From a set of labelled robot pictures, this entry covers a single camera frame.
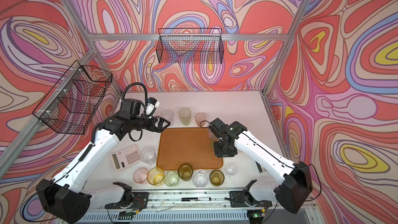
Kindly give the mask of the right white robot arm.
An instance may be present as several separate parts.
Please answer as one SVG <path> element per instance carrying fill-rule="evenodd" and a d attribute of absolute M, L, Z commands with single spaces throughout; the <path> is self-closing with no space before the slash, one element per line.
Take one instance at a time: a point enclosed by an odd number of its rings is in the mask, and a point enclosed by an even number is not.
<path fill-rule="evenodd" d="M 276 186 L 271 188 L 253 179 L 241 191 L 239 203 L 245 202 L 252 206 L 256 202 L 276 201 L 288 212 L 298 213 L 313 190 L 309 165 L 279 155 L 237 121 L 227 125 L 217 118 L 208 124 L 208 129 L 218 138 L 213 144 L 216 157 L 234 157 L 242 151 L 263 167 L 276 182 Z"/>

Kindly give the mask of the light green ribbed glass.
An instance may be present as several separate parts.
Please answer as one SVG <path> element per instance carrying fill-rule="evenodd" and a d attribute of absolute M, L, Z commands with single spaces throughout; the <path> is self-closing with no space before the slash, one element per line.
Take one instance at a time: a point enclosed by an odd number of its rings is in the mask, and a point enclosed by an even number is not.
<path fill-rule="evenodd" d="M 211 150 L 214 150 L 214 143 L 218 142 L 218 140 L 219 139 L 217 137 L 215 137 L 215 136 L 210 138 L 210 148 L 211 148 Z"/>

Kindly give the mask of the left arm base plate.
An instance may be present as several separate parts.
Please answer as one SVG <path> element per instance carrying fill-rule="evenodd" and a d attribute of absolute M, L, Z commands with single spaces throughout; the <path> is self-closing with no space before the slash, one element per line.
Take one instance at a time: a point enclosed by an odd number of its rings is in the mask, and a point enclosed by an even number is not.
<path fill-rule="evenodd" d="M 122 199 L 117 203 L 105 205 L 105 208 L 142 210 L 147 207 L 148 198 L 148 192 L 132 192 L 127 197 L 123 196 Z"/>

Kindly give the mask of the clear ribbed glass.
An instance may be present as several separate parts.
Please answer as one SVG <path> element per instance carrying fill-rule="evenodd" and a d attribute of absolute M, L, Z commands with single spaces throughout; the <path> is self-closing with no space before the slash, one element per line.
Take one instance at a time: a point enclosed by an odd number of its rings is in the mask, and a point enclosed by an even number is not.
<path fill-rule="evenodd" d="M 211 130 L 208 130 L 208 137 L 209 137 L 210 139 L 216 139 L 216 138 L 217 138 L 217 137 L 212 133 Z"/>

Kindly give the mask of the small clear glass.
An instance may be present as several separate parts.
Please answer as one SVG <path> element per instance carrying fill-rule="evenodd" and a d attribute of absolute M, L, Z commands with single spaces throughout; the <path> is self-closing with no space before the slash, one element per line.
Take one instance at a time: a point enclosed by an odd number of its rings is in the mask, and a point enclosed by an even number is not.
<path fill-rule="evenodd" d="M 236 175 L 238 168 L 237 168 L 236 164 L 229 162 L 225 165 L 224 170 L 228 177 L 232 177 L 232 176 Z"/>

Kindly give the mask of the frosted pale green tumbler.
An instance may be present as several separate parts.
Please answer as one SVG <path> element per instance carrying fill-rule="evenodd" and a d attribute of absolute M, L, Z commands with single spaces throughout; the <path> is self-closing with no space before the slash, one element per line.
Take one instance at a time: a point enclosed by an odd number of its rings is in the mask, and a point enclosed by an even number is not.
<path fill-rule="evenodd" d="M 180 122 L 183 126 L 189 126 L 191 123 L 191 111 L 189 108 L 182 108 L 178 112 Z"/>

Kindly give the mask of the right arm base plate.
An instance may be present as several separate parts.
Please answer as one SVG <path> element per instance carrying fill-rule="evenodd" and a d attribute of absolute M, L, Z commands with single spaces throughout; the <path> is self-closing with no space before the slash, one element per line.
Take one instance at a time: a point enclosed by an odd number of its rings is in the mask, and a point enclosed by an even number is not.
<path fill-rule="evenodd" d="M 229 197 L 225 199 L 230 202 L 232 208 L 261 207 L 268 209 L 269 207 L 273 206 L 272 201 L 257 201 L 249 192 L 243 190 L 230 191 Z"/>

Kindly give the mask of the frosted pink tumbler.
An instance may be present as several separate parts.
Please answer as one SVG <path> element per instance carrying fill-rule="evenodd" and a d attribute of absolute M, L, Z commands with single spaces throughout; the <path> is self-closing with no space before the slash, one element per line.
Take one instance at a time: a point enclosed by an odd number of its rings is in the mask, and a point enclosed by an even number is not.
<path fill-rule="evenodd" d="M 201 122 L 206 120 L 206 115 L 204 113 L 198 113 L 195 115 L 195 123 L 198 127 L 201 127 Z"/>

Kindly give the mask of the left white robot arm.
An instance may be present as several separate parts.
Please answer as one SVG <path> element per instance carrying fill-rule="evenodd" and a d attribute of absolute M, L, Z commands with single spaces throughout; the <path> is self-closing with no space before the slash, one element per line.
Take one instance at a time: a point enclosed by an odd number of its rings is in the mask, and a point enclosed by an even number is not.
<path fill-rule="evenodd" d="M 84 186 L 101 160 L 132 131 L 161 133 L 170 122 L 153 114 L 160 103 L 148 98 L 145 103 L 123 99 L 120 110 L 97 124 L 91 141 L 52 180 L 42 179 L 36 187 L 44 211 L 69 224 L 78 222 L 86 212 L 101 207 L 129 208 L 133 201 L 131 186 L 114 182 L 111 186 L 84 191 Z"/>

